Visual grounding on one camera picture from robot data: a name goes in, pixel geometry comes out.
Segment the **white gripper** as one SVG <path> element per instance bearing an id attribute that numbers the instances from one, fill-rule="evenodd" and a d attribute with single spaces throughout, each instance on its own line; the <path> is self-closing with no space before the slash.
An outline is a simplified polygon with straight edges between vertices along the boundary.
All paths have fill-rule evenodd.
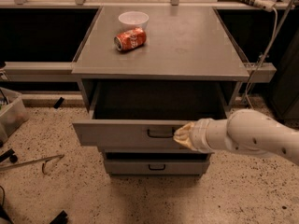
<path id="1" fill-rule="evenodd" d="M 174 132 L 173 139 L 182 146 L 198 152 L 212 152 L 206 140 L 208 124 L 211 119 L 199 119 L 189 122 Z"/>

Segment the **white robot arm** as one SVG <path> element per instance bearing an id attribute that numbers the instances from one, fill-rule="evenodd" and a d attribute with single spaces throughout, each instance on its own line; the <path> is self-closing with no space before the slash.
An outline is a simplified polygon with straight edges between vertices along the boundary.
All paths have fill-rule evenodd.
<path id="1" fill-rule="evenodd" d="M 263 113 L 240 109 L 228 119 L 199 119 L 177 129 L 174 140 L 193 151 L 268 157 L 278 155 L 299 165 L 299 132 Z"/>

